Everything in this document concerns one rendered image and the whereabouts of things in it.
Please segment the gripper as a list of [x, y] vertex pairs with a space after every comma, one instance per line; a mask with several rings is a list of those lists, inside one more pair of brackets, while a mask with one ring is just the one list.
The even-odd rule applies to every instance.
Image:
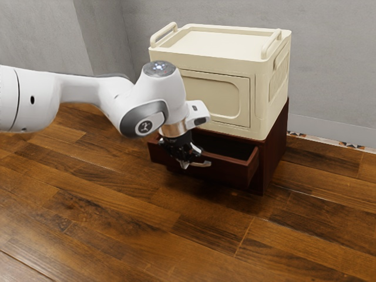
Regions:
[[203, 151], [202, 147], [193, 143], [191, 131], [174, 138], [162, 136], [158, 145], [167, 151], [172, 158], [176, 159], [184, 170], [190, 166], [190, 162], [196, 157], [200, 157]]

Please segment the dark brown drawer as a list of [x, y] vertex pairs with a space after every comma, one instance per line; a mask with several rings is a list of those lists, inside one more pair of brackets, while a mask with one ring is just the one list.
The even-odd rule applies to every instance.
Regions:
[[175, 173], [226, 184], [253, 194], [263, 193], [258, 177], [259, 148], [250, 140], [200, 129], [192, 131], [192, 139], [194, 144], [203, 148], [203, 153], [196, 162], [209, 161], [211, 166], [190, 165], [187, 169], [182, 169], [179, 162], [158, 145], [159, 135], [147, 141], [151, 161], [166, 166], [167, 170]]

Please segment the dark brown wooden cabinet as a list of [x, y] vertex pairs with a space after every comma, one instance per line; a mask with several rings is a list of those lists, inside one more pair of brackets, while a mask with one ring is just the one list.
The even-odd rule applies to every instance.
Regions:
[[254, 140], [243, 137], [250, 140], [259, 149], [258, 180], [259, 184], [263, 187], [263, 193], [258, 195], [264, 194], [273, 178], [273, 173], [285, 152], [288, 106], [289, 102], [286, 102], [266, 139]]

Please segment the cream box with lid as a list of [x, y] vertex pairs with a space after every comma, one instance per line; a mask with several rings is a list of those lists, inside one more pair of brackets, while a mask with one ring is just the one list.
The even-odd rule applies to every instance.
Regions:
[[151, 36], [149, 56], [174, 64], [187, 99], [204, 102], [204, 130], [264, 140], [288, 99], [291, 37], [288, 29], [172, 22]]

